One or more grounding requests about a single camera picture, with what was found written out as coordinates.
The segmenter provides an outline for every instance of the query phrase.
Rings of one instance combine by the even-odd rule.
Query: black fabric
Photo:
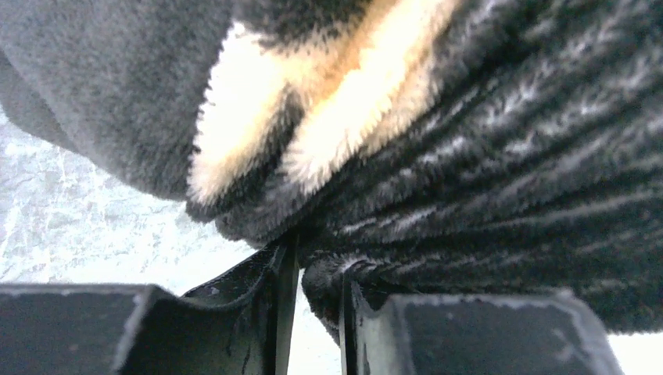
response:
[[[183,199],[229,14],[0,0],[0,48],[34,104],[7,95],[6,63],[0,100],[26,131]],[[467,0],[436,54],[442,94],[405,135],[314,196],[261,171],[208,219],[255,246],[297,237],[332,335],[343,274],[414,292],[571,288],[612,332],[663,330],[663,1]],[[27,117],[37,107],[50,120]]]

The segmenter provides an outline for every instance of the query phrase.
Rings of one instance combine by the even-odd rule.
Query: plush blanket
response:
[[[663,329],[663,1],[0,0],[26,132],[342,277]]]

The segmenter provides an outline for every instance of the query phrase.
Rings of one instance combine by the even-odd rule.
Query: fleece fabric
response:
[[[187,200],[234,14],[229,0],[0,0],[0,102],[26,132]],[[336,338],[343,276],[569,288],[611,332],[663,330],[663,1],[466,0],[435,50],[441,89],[404,134],[314,194],[279,173],[275,149],[233,199],[188,202],[192,218],[256,247],[296,243]]]

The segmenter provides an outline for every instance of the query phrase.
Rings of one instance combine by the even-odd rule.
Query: black plush fabric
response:
[[[184,199],[228,9],[0,0],[0,100],[26,131]],[[207,219],[255,246],[298,238],[335,336],[343,274],[412,292],[571,288],[612,332],[663,330],[663,1],[467,0],[437,43],[442,94],[405,135],[314,196],[265,173]]]

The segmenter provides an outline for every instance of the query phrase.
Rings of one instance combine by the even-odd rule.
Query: white surface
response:
[[[180,294],[250,254],[181,204],[123,186],[0,112],[0,282],[154,283]],[[340,374],[340,352],[298,293],[292,375]],[[627,375],[663,375],[663,334],[611,337]]]

